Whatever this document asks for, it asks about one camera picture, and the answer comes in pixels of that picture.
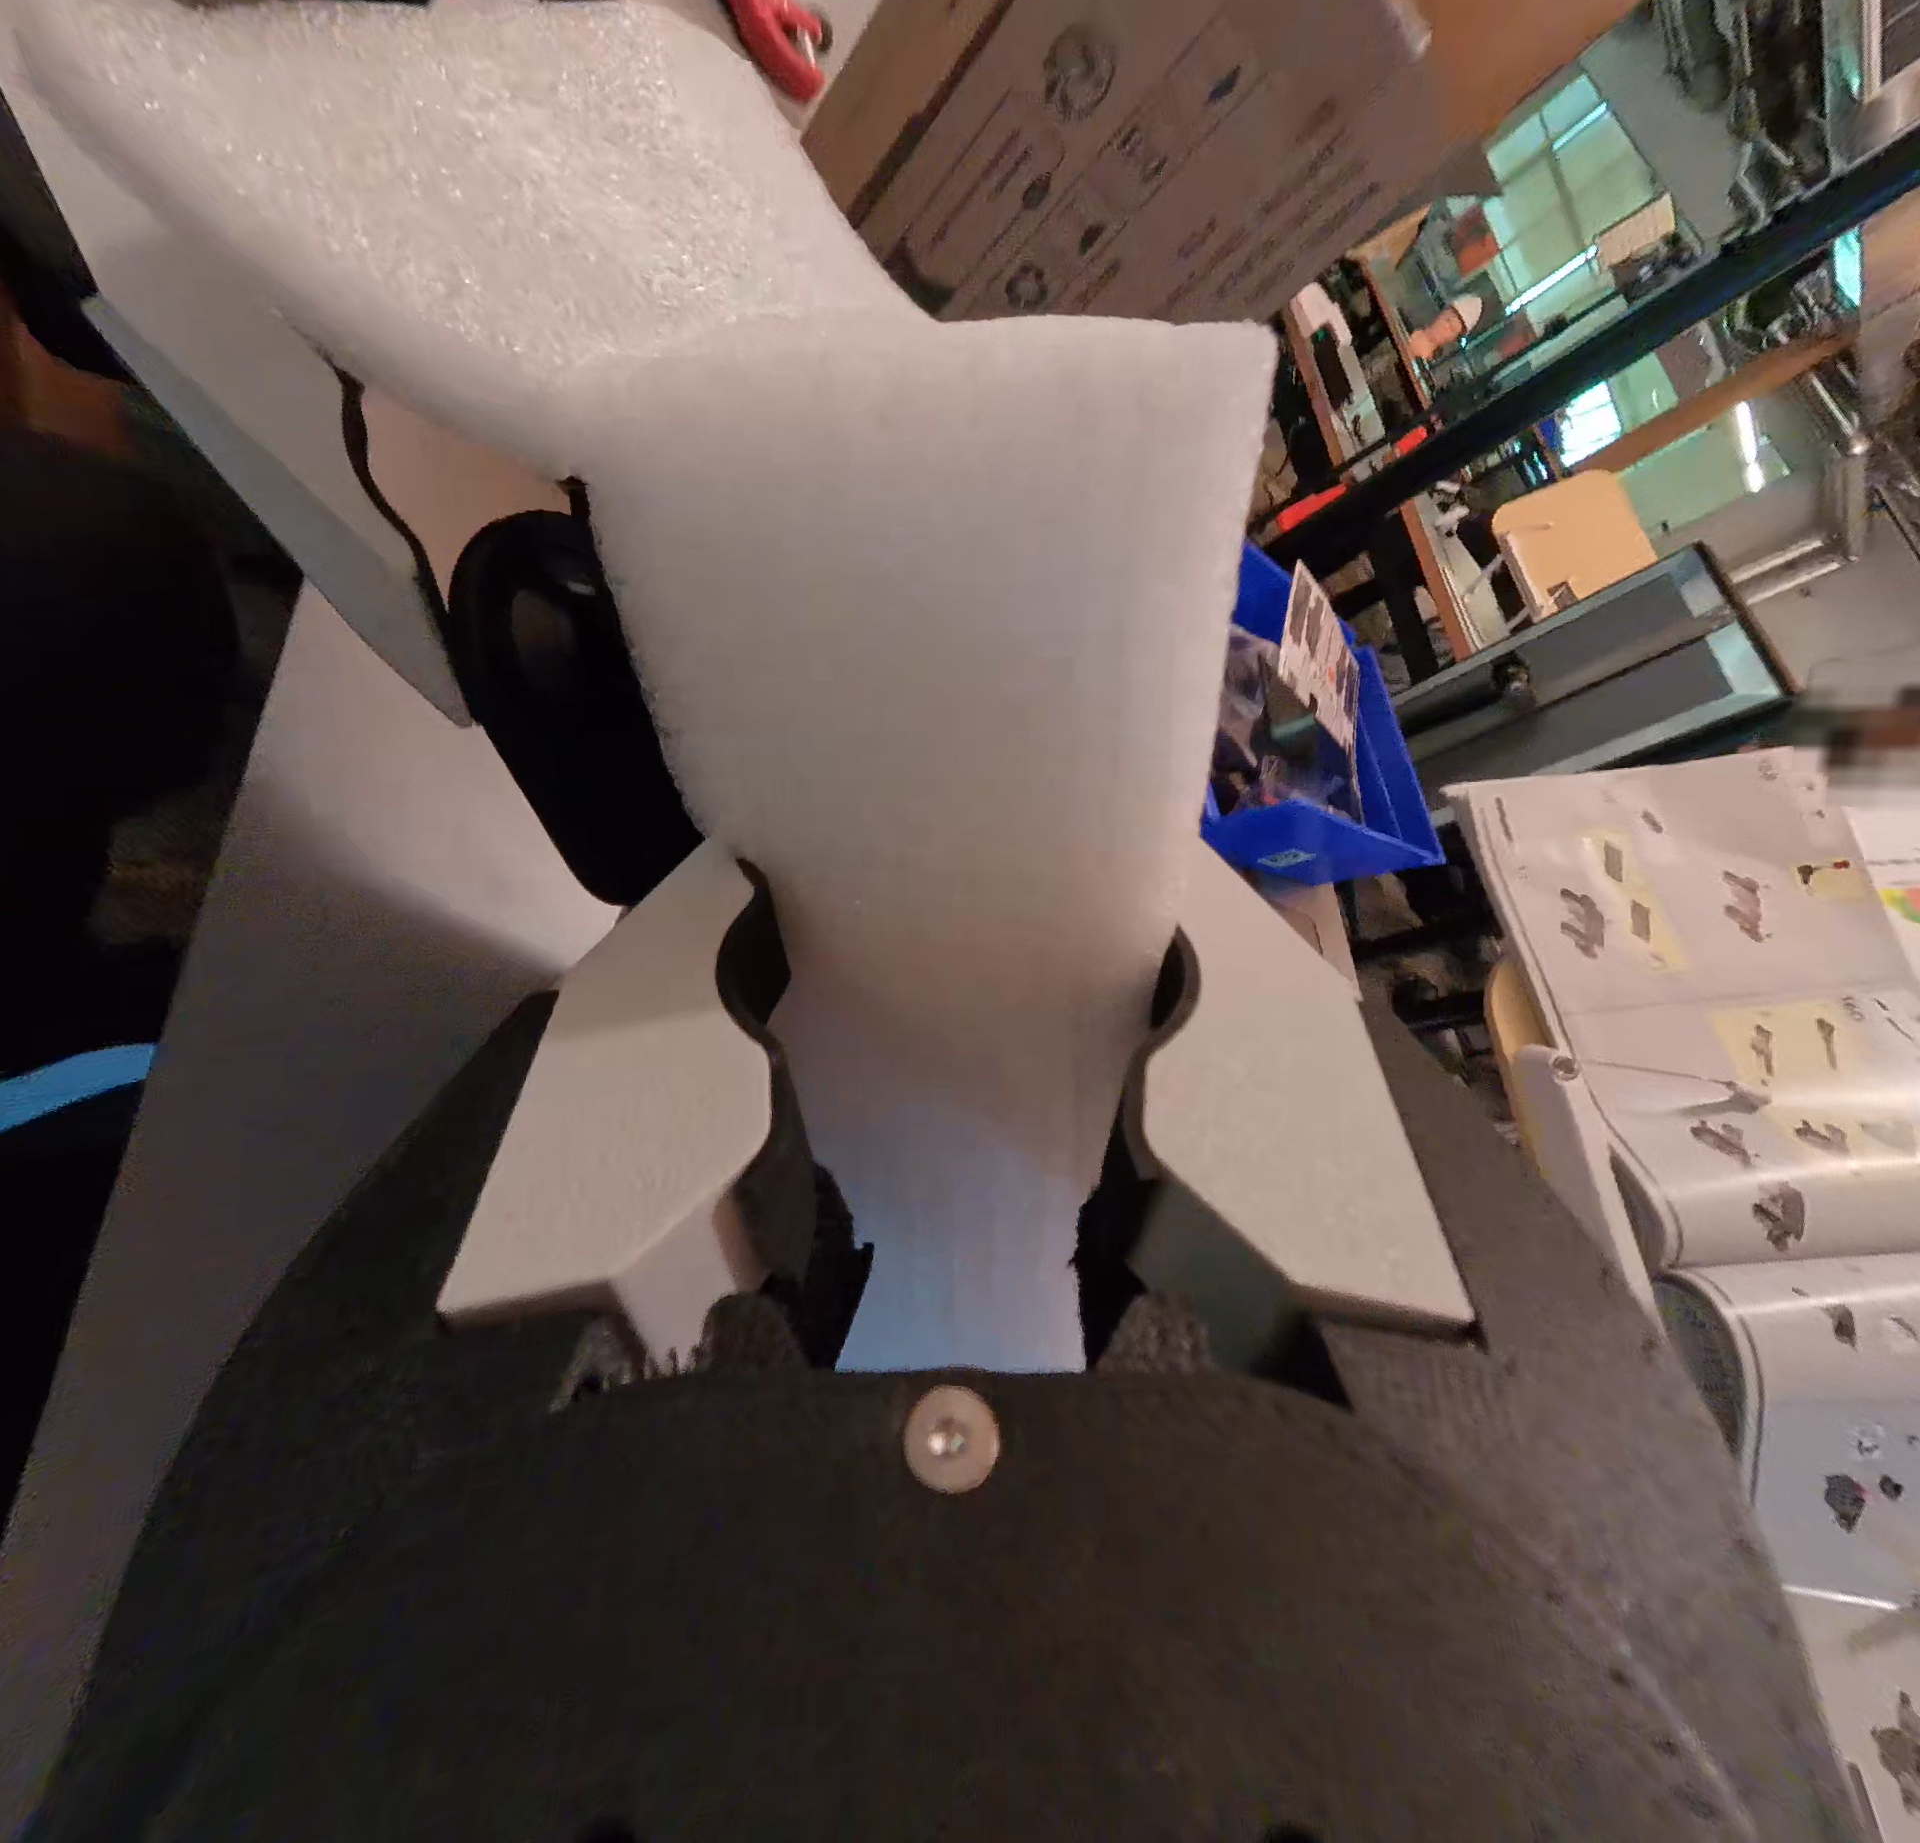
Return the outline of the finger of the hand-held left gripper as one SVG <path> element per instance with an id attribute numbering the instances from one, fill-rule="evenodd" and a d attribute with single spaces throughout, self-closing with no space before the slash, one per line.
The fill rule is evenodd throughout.
<path id="1" fill-rule="evenodd" d="M 81 304 L 120 363 L 276 538 L 350 630 L 454 726 L 467 726 L 423 556 L 375 507 L 347 449 L 341 376 L 248 300 L 161 292 Z"/>

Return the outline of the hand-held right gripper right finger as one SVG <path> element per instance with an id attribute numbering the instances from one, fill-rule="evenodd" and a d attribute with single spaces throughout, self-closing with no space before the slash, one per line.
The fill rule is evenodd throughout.
<path id="1" fill-rule="evenodd" d="M 1116 1115 L 1125 1269 L 1247 1377 L 1308 1326 L 1471 1335 L 1356 986 L 1245 884 L 1187 884 L 1162 976 Z"/>

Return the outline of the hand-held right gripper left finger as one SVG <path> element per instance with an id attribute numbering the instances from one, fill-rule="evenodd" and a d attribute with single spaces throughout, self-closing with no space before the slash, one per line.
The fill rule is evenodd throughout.
<path id="1" fill-rule="evenodd" d="M 718 989 L 752 905 L 706 843 L 560 985 L 437 1296 L 454 1326 L 602 1311 L 691 1366 L 714 1304 L 771 1272 L 738 1186 L 773 1125 L 770 1057 Z"/>

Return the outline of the black packaged device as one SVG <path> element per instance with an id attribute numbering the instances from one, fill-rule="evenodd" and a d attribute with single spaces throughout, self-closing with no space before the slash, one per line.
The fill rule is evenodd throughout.
<path id="1" fill-rule="evenodd" d="M 701 843 L 581 511 L 477 529 L 445 592 L 474 723 L 579 885 L 636 907 Z"/>

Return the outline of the white foam lid sheet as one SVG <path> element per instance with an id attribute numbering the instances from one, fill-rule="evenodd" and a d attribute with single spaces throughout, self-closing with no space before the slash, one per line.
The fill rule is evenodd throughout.
<path id="1" fill-rule="evenodd" d="M 34 93 L 371 390 L 585 487 L 876 1244 L 857 1370 L 1053 1372 L 1179 921 L 1272 347 L 936 322 L 636 2 L 32 0 Z"/>

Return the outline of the brown cardboard box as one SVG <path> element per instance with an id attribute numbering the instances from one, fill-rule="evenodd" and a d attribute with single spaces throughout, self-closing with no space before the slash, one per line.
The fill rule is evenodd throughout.
<path id="1" fill-rule="evenodd" d="M 1643 0 L 881 0 L 804 148 L 938 320 L 1270 320 Z"/>

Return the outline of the blue plastic bin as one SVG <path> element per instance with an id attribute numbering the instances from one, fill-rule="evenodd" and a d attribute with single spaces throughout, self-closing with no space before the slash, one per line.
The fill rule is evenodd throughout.
<path id="1" fill-rule="evenodd" d="M 1287 583 L 1284 569 L 1245 545 L 1231 627 L 1281 644 Z M 1363 876 L 1436 868 L 1444 850 L 1434 829 L 1377 655 L 1341 622 L 1358 667 L 1356 783 L 1360 822 L 1350 823 L 1306 802 L 1220 817 L 1210 777 L 1202 836 L 1228 863 L 1290 885 L 1338 885 Z"/>

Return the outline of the clear plastic parts bags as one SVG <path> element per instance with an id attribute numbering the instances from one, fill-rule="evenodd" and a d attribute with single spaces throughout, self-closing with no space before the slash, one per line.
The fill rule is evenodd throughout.
<path id="1" fill-rule="evenodd" d="M 1220 817 L 1306 802 L 1358 823 L 1356 657 L 1231 628 L 1210 768 Z"/>

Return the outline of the open instruction booklet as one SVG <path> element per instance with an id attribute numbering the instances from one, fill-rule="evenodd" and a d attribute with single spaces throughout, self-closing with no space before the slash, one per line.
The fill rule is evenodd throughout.
<path id="1" fill-rule="evenodd" d="M 1915 1839 L 1918 1002 L 1811 751 L 1446 793 L 1868 1839 Z"/>

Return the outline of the white printed sheet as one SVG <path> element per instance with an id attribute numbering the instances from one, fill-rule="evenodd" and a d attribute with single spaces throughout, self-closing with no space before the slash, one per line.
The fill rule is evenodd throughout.
<path id="1" fill-rule="evenodd" d="M 1287 583 L 1281 681 L 1312 723 L 1350 755 L 1356 746 L 1358 667 L 1346 630 L 1306 563 Z"/>

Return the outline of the grey equipment case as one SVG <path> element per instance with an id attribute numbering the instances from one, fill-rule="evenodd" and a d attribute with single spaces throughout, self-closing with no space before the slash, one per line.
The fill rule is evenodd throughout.
<path id="1" fill-rule="evenodd" d="M 1455 785 L 1667 765 L 1767 737 L 1800 698 L 1763 627 L 1689 545 L 1395 698 L 1414 771 Z"/>

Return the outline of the white instruction poster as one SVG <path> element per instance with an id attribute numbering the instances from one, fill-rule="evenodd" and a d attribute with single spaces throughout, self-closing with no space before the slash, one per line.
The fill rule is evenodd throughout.
<path id="1" fill-rule="evenodd" d="M 1840 795 L 1864 871 L 1908 967 L 1918 976 L 1918 793 L 1870 790 Z"/>

